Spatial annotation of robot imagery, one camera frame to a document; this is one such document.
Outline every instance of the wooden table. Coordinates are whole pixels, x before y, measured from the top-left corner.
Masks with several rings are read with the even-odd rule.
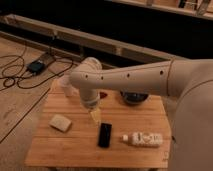
[[[170,146],[170,127],[161,98],[149,96],[139,106],[125,105],[119,92],[108,94],[100,102],[102,122],[112,124],[110,147],[97,146],[99,127],[81,106],[78,93],[66,98],[54,80],[43,114],[26,157],[27,166],[166,168]],[[55,114],[72,120],[67,133],[49,126]],[[163,134],[159,148],[137,148],[121,142],[123,134],[135,131]]]

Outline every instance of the floor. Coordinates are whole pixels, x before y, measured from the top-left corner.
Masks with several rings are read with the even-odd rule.
[[[0,38],[0,56],[8,54],[21,54],[24,46]],[[26,63],[36,59],[43,52],[27,48],[24,55]],[[0,66],[11,59],[1,59]],[[68,64],[54,64],[51,70],[58,72],[67,67]],[[37,79],[25,82],[25,84],[36,84],[41,80],[51,76],[52,73],[48,70],[42,73]],[[20,90],[16,86],[0,92],[0,170],[1,171],[47,171],[47,168],[27,167],[24,165],[25,156],[30,147],[33,133],[36,129],[42,105],[45,100],[45,92],[51,85],[51,80],[44,85],[33,90]],[[176,105],[176,101],[172,99],[164,99],[165,109],[169,116],[172,116]],[[40,102],[25,115],[36,101]],[[109,170],[109,169],[68,169],[58,168],[58,170]],[[110,170],[132,170],[132,169],[110,169]]]

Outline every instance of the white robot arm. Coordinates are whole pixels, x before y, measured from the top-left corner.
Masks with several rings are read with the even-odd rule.
[[[169,171],[213,170],[213,60],[102,70],[97,59],[87,58],[71,71],[70,81],[87,108],[97,104],[98,89],[177,97]]]

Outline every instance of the white bottle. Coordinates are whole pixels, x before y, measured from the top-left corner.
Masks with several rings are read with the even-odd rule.
[[[159,133],[134,132],[132,135],[123,135],[123,142],[133,146],[159,147],[163,137]]]

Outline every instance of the white eraser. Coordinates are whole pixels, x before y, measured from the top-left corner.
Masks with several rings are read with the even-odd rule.
[[[66,132],[72,124],[72,121],[62,115],[54,115],[49,124],[62,132]]]

